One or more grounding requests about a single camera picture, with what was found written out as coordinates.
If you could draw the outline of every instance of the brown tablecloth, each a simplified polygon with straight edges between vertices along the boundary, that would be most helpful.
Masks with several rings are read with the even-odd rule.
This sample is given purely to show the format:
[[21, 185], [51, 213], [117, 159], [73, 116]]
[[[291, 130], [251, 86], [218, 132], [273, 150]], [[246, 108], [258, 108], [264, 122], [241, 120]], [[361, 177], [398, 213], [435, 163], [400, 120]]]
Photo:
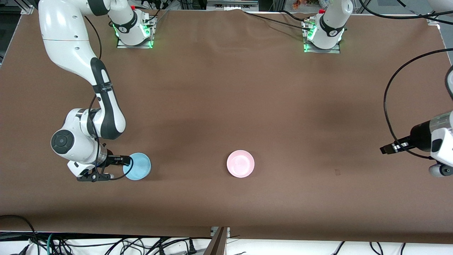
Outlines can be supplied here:
[[[141, 181], [76, 181], [50, 138], [93, 90], [49, 60], [38, 13], [24, 15], [0, 69], [0, 214], [40, 231], [206, 236], [230, 226], [241, 238], [453, 241], [453, 177], [379, 151], [392, 142], [382, 110], [389, 78], [444, 48], [425, 20], [352, 16], [341, 54], [304, 53], [298, 29], [238, 10], [171, 11], [154, 49], [117, 49], [107, 16], [91, 20], [127, 120], [107, 148], [147, 154], [152, 171]], [[388, 109], [399, 137], [451, 109], [448, 67], [436, 54], [394, 80]], [[226, 169], [238, 149], [255, 158], [244, 179]]]

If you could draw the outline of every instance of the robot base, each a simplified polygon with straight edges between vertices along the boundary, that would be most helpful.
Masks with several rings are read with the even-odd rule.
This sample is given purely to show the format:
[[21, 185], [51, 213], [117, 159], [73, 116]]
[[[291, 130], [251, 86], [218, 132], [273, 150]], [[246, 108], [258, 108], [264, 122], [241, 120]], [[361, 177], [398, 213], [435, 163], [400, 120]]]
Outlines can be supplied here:
[[[310, 17], [310, 19], [305, 19], [305, 21], [302, 21], [301, 23], [302, 23], [302, 27], [308, 27], [308, 28], [312, 29], [315, 21], [312, 19], [312, 17]], [[302, 37], [304, 39], [304, 52], [336, 53], [336, 54], [340, 53], [340, 44], [339, 43], [337, 43], [331, 49], [320, 49], [320, 48], [314, 46], [314, 44], [310, 40], [308, 40], [308, 35], [311, 32], [312, 31], [302, 30]]]
[[124, 44], [117, 36], [118, 42], [116, 43], [116, 47], [120, 49], [152, 49], [154, 45], [154, 35], [156, 34], [156, 24], [157, 17], [154, 17], [152, 18], [152, 20], [149, 21], [148, 23], [149, 28], [146, 28], [144, 30], [145, 32], [149, 32], [150, 36], [146, 38], [141, 44], [137, 45]]

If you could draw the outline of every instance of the black cable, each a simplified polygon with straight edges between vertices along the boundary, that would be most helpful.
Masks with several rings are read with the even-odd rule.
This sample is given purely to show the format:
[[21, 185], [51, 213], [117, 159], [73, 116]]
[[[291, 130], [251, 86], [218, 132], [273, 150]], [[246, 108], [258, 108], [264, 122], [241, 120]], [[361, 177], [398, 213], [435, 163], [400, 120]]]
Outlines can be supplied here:
[[370, 247], [371, 249], [374, 251], [374, 253], [376, 253], [377, 255], [384, 255], [384, 251], [382, 251], [382, 247], [381, 247], [381, 244], [379, 242], [376, 242], [377, 243], [377, 246], [379, 246], [379, 249], [381, 250], [381, 253], [377, 252], [374, 247], [373, 247], [373, 242], [370, 242]]
[[403, 255], [404, 247], [406, 247], [406, 243], [401, 246], [400, 255]]
[[448, 94], [450, 95], [451, 99], [453, 100], [453, 92], [452, 92], [452, 90], [450, 89], [450, 86], [448, 85], [448, 84], [449, 84], [449, 82], [448, 82], [448, 77], [449, 77], [450, 75], [453, 75], [453, 66], [450, 67], [450, 69], [448, 69], [447, 75], [445, 76], [445, 87], [447, 88]]
[[164, 244], [160, 243], [161, 246], [159, 247], [159, 249], [155, 253], [153, 253], [153, 255], [157, 255], [161, 250], [167, 248], [170, 245], [174, 245], [174, 244], [179, 243], [179, 242], [185, 242], [185, 241], [190, 240], [190, 239], [211, 239], [211, 238], [210, 237], [183, 238], [183, 239], [176, 239], [176, 240], [170, 241], [168, 243], [164, 243]]
[[[102, 166], [102, 171], [101, 172], [104, 172], [105, 167], [106, 167], [106, 165], [104, 164]], [[117, 178], [111, 178], [111, 179], [109, 179], [109, 181], [116, 181], [116, 180], [119, 180], [121, 178], [124, 178], [132, 170], [133, 167], [134, 167], [134, 160], [132, 158], [130, 158], [130, 168], [129, 168], [129, 170], [127, 170], [127, 172], [125, 174], [123, 174], [122, 176], [117, 177]]]
[[431, 13], [431, 14], [417, 15], [417, 16], [392, 16], [392, 15], [382, 15], [382, 14], [376, 13], [376, 12], [370, 10], [370, 9], [363, 3], [363, 0], [359, 0], [359, 2], [360, 2], [360, 4], [362, 5], [362, 7], [363, 7], [367, 12], [369, 12], [370, 14], [373, 14], [374, 16], [381, 17], [381, 18], [394, 19], [394, 20], [411, 20], [411, 19], [421, 19], [421, 18], [425, 18], [425, 19], [428, 19], [428, 20], [433, 20], [433, 21], [437, 21], [437, 22], [440, 22], [440, 23], [445, 23], [445, 24], [448, 24], [448, 25], [453, 25], [453, 22], [449, 22], [449, 21], [445, 21], [445, 20], [439, 20], [439, 19], [431, 18], [431, 17], [439, 16], [439, 15], [452, 14], [452, 13], [453, 13], [453, 10], [451, 10], [451, 11], [439, 12], [439, 13], [436, 13], [436, 14]]
[[139, 241], [140, 239], [141, 239], [141, 238], [137, 238], [137, 240], [135, 240], [135, 241], [133, 241], [133, 242], [129, 242], [129, 241], [127, 241], [127, 240], [124, 240], [124, 241], [123, 241], [123, 248], [122, 248], [121, 251], [120, 251], [120, 255], [123, 255], [127, 248], [137, 249], [137, 248], [135, 248], [135, 247], [132, 247], [132, 245], [134, 245], [134, 244], [135, 244], [137, 241]]
[[248, 14], [248, 15], [251, 15], [251, 16], [258, 17], [258, 18], [262, 18], [262, 19], [265, 19], [265, 20], [270, 20], [270, 21], [273, 21], [273, 22], [277, 22], [277, 23], [280, 23], [280, 24], [283, 24], [283, 25], [287, 25], [287, 26], [291, 26], [291, 27], [298, 28], [298, 29], [310, 31], [310, 29], [309, 29], [309, 28], [306, 28], [306, 27], [296, 26], [296, 25], [288, 24], [288, 23], [281, 22], [281, 21], [278, 21], [278, 20], [269, 19], [269, 18], [266, 18], [266, 17], [263, 17], [263, 16], [259, 16], [259, 15], [253, 14], [253, 13], [248, 13], [248, 12], [244, 12], [244, 13], [246, 13], [246, 14]]
[[162, 242], [165, 242], [166, 240], [170, 239], [169, 237], [161, 237], [156, 243], [151, 246], [151, 248], [148, 250], [148, 252], [145, 255], [150, 254], [154, 249], [156, 249], [159, 245], [162, 245]]
[[434, 16], [439, 16], [439, 15], [446, 15], [446, 14], [452, 14], [453, 10], [449, 11], [443, 11], [443, 12], [438, 12], [436, 14], [425, 14], [425, 15], [418, 15], [418, 16], [392, 16], [392, 15], [382, 15], [379, 13], [376, 13], [372, 10], [370, 10], [364, 3], [363, 0], [359, 0], [360, 4], [362, 7], [369, 13], [381, 17], [381, 18], [386, 18], [386, 19], [394, 19], [394, 20], [412, 20], [412, 19], [421, 19], [421, 18], [429, 18], [429, 17], [434, 17]]
[[98, 59], [101, 60], [101, 56], [102, 56], [102, 42], [101, 42], [101, 38], [99, 37], [99, 34], [98, 34], [97, 30], [96, 30], [96, 27], [93, 25], [93, 23], [91, 23], [91, 20], [89, 20], [86, 16], [84, 16], [84, 17], [88, 21], [88, 23], [90, 23], [90, 25], [94, 29], [94, 32], [96, 33], [97, 40], [99, 41], [99, 57], [98, 57]]
[[[5, 214], [5, 215], [0, 215], [0, 219], [2, 219], [2, 218], [4, 218], [4, 219], [6, 219], [6, 218], [17, 218], [17, 219], [21, 219], [21, 220], [25, 221], [27, 223], [27, 225], [29, 226], [29, 228], [31, 229], [31, 232], [33, 233], [33, 237], [34, 237], [35, 241], [38, 242], [38, 238], [36, 236], [36, 231], [34, 230], [33, 225], [25, 217], [22, 217], [22, 216], [19, 216], [19, 215], [14, 215], [14, 214]], [[41, 249], [38, 246], [38, 255], [40, 253], [41, 253]]]
[[332, 254], [332, 255], [338, 255], [338, 253], [340, 252], [340, 249], [341, 247], [343, 246], [343, 244], [345, 243], [346, 241], [342, 241], [340, 243], [340, 245], [338, 246], [337, 250]]
[[[413, 10], [407, 8], [406, 4], [403, 3], [402, 1], [400, 1], [400, 0], [396, 0], [396, 1], [397, 1], [401, 6], [403, 6], [404, 8], [406, 8], [407, 10], [409, 10], [410, 12], [412, 12], [413, 14], [420, 15], [419, 13], [417, 13], [417, 12], [415, 12], [415, 11], [413, 11]], [[432, 21], [437, 21], [437, 22], [439, 22], [439, 23], [445, 23], [445, 24], [453, 25], [452, 22], [445, 21], [445, 20], [439, 20], [439, 19], [437, 19], [437, 17], [438, 17], [438, 15], [435, 16], [434, 18], [426, 18], [426, 19], [432, 20]]]
[[409, 154], [413, 155], [413, 156], [416, 156], [416, 157], [420, 157], [420, 158], [424, 158], [424, 159], [433, 159], [432, 157], [428, 157], [428, 156], [423, 156], [423, 155], [419, 155], [415, 152], [412, 152], [410, 150], [408, 150], [407, 148], [405, 148], [404, 146], [401, 145], [401, 143], [398, 141], [398, 138], [396, 138], [396, 135], [395, 135], [395, 132], [393, 132], [393, 128], [392, 128], [392, 125], [390, 123], [390, 119], [389, 119], [389, 114], [387, 112], [387, 94], [388, 94], [388, 91], [389, 91], [389, 88], [390, 88], [390, 85], [393, 81], [393, 79], [395, 79], [395, 77], [397, 76], [397, 74], [404, 68], [406, 67], [407, 65], [409, 65], [410, 63], [418, 60], [418, 59], [421, 59], [422, 57], [426, 57], [426, 56], [429, 56], [429, 55], [432, 55], [432, 54], [435, 54], [435, 53], [440, 53], [440, 52], [447, 52], [447, 51], [453, 51], [453, 48], [447, 48], [447, 49], [438, 49], [438, 50], [433, 50], [433, 51], [430, 51], [428, 53], [425, 53], [425, 54], [421, 54], [409, 61], [407, 61], [404, 65], [402, 65], [400, 68], [398, 68], [398, 70], [392, 75], [392, 77], [390, 78], [389, 80], [389, 83], [387, 84], [387, 87], [386, 87], [386, 90], [384, 92], [384, 114], [386, 116], [386, 121], [387, 121], [387, 125], [389, 127], [389, 130], [390, 130], [390, 134], [392, 135], [393, 139], [395, 140], [395, 143], [397, 143], [399, 145], [400, 148], [404, 149], [406, 152], [408, 152]]
[[[91, 103], [90, 103], [90, 106], [88, 107], [88, 117], [90, 118], [91, 120], [91, 123], [93, 123], [93, 118], [91, 117], [91, 108], [93, 106], [93, 103], [94, 103], [94, 100], [96, 99], [96, 94], [94, 94], [93, 96], [93, 99], [91, 100]], [[96, 160], [94, 162], [94, 171], [96, 172], [97, 176], [101, 176], [99, 174], [99, 171], [97, 170], [97, 159], [99, 158], [99, 147], [101, 146], [101, 144], [99, 143], [99, 136], [97, 135], [97, 130], [96, 130], [96, 127], [94, 126], [93, 124], [93, 130], [94, 130], [94, 135], [96, 137], [96, 141], [97, 141], [97, 151], [96, 151]]]
[[121, 238], [119, 241], [117, 241], [116, 243], [114, 243], [105, 253], [105, 255], [109, 255], [112, 250], [119, 244], [121, 243], [122, 241], [124, 241], [126, 238]]
[[72, 244], [66, 244], [66, 246], [71, 246], [71, 247], [96, 247], [96, 246], [104, 246], [104, 245], [114, 245], [115, 243], [108, 243], [108, 244], [96, 244], [96, 245], [72, 245]]
[[140, 238], [139, 240], [140, 240], [140, 243], [142, 244], [143, 254], [145, 254], [145, 252], [146, 252], [146, 250], [145, 250], [145, 244], [143, 243], [143, 241], [141, 240], [141, 238]]
[[403, 2], [401, 2], [400, 0], [396, 0], [396, 1], [397, 1], [398, 3], [400, 3], [400, 5], [402, 5], [403, 7], [406, 7], [406, 5], [405, 5]]
[[181, 4], [193, 5], [193, 1], [191, 3], [185, 3], [185, 2], [182, 2], [181, 0], [176, 0], [176, 1], [180, 2]]
[[286, 11], [286, 10], [279, 10], [279, 12], [283, 12], [283, 13], [286, 13], [288, 14], [291, 18], [295, 19], [295, 20], [298, 20], [298, 21], [303, 21], [304, 19], [300, 19], [296, 16], [294, 16], [292, 13], [290, 13], [289, 11]]
[[157, 10], [157, 12], [156, 12], [156, 14], [154, 14], [154, 16], [152, 16], [151, 18], [145, 20], [145, 22], [148, 22], [148, 21], [154, 19], [157, 16], [157, 14], [159, 14], [159, 12], [160, 12], [160, 9]]
[[186, 242], [186, 241], [184, 241], [184, 243], [186, 244], [186, 248], [187, 248], [187, 255], [189, 255], [189, 254], [190, 254], [190, 253], [189, 253], [189, 252], [190, 252], [190, 250], [189, 250], [189, 245], [187, 244], [187, 242]]

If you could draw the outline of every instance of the blue bowl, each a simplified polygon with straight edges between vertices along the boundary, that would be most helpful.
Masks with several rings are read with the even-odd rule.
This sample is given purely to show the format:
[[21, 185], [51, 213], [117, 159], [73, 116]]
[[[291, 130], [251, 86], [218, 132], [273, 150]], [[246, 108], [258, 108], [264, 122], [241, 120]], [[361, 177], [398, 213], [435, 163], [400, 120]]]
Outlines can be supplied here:
[[[127, 178], [133, 181], [138, 181], [145, 178], [151, 172], [151, 161], [149, 157], [143, 153], [137, 152], [130, 155], [134, 161], [132, 170], [126, 175]], [[123, 166], [123, 172], [126, 174], [129, 171], [130, 165]]]

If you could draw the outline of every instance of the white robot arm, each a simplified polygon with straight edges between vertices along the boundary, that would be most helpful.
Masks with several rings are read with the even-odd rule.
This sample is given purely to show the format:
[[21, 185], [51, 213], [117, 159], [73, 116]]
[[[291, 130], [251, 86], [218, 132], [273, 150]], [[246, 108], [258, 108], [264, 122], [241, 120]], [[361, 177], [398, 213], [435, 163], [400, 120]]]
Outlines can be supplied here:
[[308, 40], [320, 49], [333, 48], [340, 41], [353, 9], [351, 0], [331, 1], [325, 13], [316, 14], [311, 18], [315, 19], [315, 27]]
[[108, 157], [108, 150], [99, 145], [96, 134], [116, 139], [126, 128], [107, 69], [91, 49], [83, 16], [109, 14], [122, 42], [136, 45], [149, 37], [144, 30], [149, 15], [132, 10], [127, 0], [41, 0], [38, 7], [39, 25], [49, 58], [64, 70], [87, 80], [101, 107], [90, 113], [82, 108], [71, 110], [63, 127], [52, 136], [52, 149], [68, 159], [69, 169], [81, 177], [95, 165], [105, 164]]
[[[453, 99], [453, 67], [447, 72], [445, 86]], [[430, 152], [437, 164], [429, 168], [435, 177], [453, 174], [453, 111], [440, 114], [429, 121], [414, 126], [410, 135], [381, 147], [382, 154], [393, 154], [417, 148]]]

